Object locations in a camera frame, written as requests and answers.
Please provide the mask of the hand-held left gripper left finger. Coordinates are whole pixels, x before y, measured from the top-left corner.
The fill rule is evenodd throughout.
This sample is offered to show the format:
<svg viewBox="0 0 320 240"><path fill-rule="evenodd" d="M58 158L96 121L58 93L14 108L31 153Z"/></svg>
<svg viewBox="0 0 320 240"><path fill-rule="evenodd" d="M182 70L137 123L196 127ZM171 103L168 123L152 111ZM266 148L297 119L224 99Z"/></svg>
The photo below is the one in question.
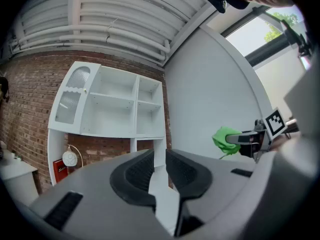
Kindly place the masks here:
<svg viewBox="0 0 320 240"><path fill-rule="evenodd" d="M156 211L156 198L149 194L154 167L154 150L148 149L137 157L117 166L110 175L113 191L126 203L150 207Z"/></svg>

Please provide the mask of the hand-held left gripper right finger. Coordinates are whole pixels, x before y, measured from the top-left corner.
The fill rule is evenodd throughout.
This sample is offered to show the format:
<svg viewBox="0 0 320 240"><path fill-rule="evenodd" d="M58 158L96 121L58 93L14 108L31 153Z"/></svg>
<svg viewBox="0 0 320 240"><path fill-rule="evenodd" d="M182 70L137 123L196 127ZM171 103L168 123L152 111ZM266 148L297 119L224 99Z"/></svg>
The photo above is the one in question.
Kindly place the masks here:
<svg viewBox="0 0 320 240"><path fill-rule="evenodd" d="M166 150L166 170L179 193L175 236L186 235L204 225L204 222L191 214L188 200L204 195L212 184L213 176L205 166L171 150Z"/></svg>

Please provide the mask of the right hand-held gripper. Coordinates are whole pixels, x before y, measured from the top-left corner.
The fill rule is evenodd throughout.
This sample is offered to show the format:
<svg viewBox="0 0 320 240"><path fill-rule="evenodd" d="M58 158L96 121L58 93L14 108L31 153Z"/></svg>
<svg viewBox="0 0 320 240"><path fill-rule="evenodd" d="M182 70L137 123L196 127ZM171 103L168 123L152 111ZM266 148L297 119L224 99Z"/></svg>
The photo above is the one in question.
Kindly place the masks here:
<svg viewBox="0 0 320 240"><path fill-rule="evenodd" d="M225 140L230 144L241 145L239 153L242 156L253 157L258 161L262 154L270 151L275 138L287 128L281 112L276 108L270 115L257 119L253 131L229 134Z"/></svg>

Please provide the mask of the green cloth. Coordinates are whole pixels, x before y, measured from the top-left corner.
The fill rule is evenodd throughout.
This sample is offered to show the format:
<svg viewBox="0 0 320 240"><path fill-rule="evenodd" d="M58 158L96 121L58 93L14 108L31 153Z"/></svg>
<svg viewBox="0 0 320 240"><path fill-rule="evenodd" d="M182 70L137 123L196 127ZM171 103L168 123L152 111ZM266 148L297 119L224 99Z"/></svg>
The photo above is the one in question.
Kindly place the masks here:
<svg viewBox="0 0 320 240"><path fill-rule="evenodd" d="M219 159L223 159L226 156L236 154L240 149L241 146L239 144L229 143L226 141L227 135L238 135L241 134L241 131L222 126L213 136L212 140L216 147L218 147L224 155Z"/></svg>

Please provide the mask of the white shelving cabinet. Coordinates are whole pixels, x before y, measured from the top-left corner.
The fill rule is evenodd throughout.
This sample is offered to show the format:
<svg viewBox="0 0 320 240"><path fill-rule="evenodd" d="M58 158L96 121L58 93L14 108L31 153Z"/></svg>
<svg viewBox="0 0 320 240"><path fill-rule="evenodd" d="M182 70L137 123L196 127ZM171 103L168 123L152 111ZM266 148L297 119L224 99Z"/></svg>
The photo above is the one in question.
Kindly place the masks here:
<svg viewBox="0 0 320 240"><path fill-rule="evenodd" d="M154 173L148 192L156 199L156 218L173 235L178 218L178 193L169 187L165 133L162 83L100 65L85 102L77 135L129 139L131 152L137 150L139 141L153 142ZM47 159L53 184L56 184L53 162L60 160L67 150L65 134L71 133L48 129Z"/></svg>

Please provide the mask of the red book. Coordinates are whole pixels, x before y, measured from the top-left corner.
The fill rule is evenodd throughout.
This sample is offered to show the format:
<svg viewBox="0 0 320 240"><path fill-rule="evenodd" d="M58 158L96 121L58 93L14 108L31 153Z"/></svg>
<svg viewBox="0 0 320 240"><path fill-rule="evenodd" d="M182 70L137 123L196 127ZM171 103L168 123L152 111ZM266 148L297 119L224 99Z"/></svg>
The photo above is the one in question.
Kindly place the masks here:
<svg viewBox="0 0 320 240"><path fill-rule="evenodd" d="M53 162L53 171L56 183L59 183L68 176L68 168L62 159Z"/></svg>

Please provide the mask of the white ribbed glass cabinet door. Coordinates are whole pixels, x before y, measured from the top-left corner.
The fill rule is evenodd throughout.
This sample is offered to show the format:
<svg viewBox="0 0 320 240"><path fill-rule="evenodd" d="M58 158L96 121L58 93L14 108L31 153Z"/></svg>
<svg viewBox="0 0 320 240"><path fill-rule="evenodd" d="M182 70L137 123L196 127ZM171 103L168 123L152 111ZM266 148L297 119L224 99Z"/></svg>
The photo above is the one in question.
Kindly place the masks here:
<svg viewBox="0 0 320 240"><path fill-rule="evenodd" d="M100 67L98 63L83 61L75 61L71 65L56 93L48 122L49 129L80 133L86 100Z"/></svg>

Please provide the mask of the white side cabinet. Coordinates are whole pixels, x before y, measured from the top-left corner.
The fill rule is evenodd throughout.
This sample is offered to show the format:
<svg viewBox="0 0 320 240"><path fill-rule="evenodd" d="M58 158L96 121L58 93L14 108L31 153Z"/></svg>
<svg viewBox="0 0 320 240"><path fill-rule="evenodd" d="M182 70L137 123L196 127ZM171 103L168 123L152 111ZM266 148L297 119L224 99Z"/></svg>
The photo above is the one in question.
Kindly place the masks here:
<svg viewBox="0 0 320 240"><path fill-rule="evenodd" d="M2 151L0 178L14 200L30 206L39 197L33 177L37 169L16 157L9 150L3 149Z"/></svg>

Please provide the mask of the window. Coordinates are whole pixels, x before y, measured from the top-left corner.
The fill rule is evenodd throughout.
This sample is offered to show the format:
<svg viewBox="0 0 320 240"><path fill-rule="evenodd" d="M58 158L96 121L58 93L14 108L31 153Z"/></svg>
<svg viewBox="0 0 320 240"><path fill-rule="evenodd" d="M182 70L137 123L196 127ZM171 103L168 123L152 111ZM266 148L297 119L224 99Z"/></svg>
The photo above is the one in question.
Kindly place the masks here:
<svg viewBox="0 0 320 240"><path fill-rule="evenodd" d="M257 67L260 63L291 47L286 36L266 21L267 14L279 20L285 20L298 34L306 34L305 18L296 6L285 8L260 6L259 9L264 10L265 13L258 16L253 11L221 34L252 67Z"/></svg>

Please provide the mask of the black body-worn box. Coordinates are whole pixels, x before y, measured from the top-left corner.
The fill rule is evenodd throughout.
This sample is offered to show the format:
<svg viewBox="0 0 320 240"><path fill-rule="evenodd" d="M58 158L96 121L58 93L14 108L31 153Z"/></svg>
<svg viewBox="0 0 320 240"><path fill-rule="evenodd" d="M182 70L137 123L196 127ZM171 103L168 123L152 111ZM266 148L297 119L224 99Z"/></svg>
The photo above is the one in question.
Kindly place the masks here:
<svg viewBox="0 0 320 240"><path fill-rule="evenodd" d="M280 24L289 44L291 46L296 45L298 47L298 54L300 57L310 58L313 54L314 46L310 40L309 33L305 33L305 38L302 33L298 34L296 31L294 31L285 20L281 20Z"/></svg>

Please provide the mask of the white ceiling pipes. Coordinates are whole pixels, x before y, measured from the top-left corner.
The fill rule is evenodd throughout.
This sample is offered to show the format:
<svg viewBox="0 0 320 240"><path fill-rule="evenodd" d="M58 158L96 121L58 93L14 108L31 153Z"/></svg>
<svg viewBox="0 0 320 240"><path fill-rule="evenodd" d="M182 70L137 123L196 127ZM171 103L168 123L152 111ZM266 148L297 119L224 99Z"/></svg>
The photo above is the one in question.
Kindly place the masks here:
<svg viewBox="0 0 320 240"><path fill-rule="evenodd" d="M11 55L84 50L162 67L214 12L207 0L28 0L7 46Z"/></svg>

